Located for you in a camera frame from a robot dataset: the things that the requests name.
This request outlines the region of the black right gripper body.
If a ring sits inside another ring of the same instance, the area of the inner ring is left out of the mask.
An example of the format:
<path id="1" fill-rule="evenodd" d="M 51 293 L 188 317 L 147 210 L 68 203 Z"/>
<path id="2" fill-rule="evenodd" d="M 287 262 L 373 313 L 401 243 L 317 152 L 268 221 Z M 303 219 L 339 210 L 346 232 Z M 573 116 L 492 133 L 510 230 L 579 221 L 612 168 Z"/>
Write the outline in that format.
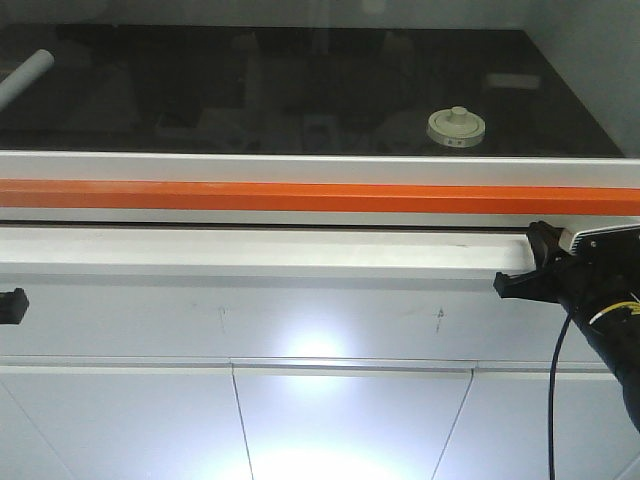
<path id="1" fill-rule="evenodd" d="M 638 223 L 573 224 L 614 222 Z M 639 239 L 612 251 L 573 256 L 559 246 L 563 229 L 544 221 L 529 225 L 526 238 L 535 268 L 517 275 L 497 273 L 493 286 L 500 297 L 557 303 L 582 312 L 639 299 Z"/>

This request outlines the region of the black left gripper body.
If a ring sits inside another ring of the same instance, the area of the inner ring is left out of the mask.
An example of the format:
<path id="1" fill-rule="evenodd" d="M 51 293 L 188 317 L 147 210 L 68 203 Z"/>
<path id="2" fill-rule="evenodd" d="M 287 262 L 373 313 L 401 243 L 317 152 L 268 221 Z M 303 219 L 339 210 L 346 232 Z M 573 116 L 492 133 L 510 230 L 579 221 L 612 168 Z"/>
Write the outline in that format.
<path id="1" fill-rule="evenodd" d="M 28 297 L 22 288 L 0 294 L 0 323 L 20 324 L 28 310 Z"/>

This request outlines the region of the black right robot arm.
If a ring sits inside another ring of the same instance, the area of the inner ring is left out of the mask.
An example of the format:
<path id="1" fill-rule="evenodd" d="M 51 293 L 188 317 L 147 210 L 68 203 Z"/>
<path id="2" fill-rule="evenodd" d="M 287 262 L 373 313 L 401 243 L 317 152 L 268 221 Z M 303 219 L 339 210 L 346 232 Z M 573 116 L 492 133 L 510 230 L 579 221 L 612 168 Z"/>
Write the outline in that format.
<path id="1" fill-rule="evenodd" d="M 570 230 L 544 221 L 526 237 L 535 268 L 498 273 L 508 299 L 559 304 L 622 386 L 627 414 L 639 425 L 639 226 Z"/>

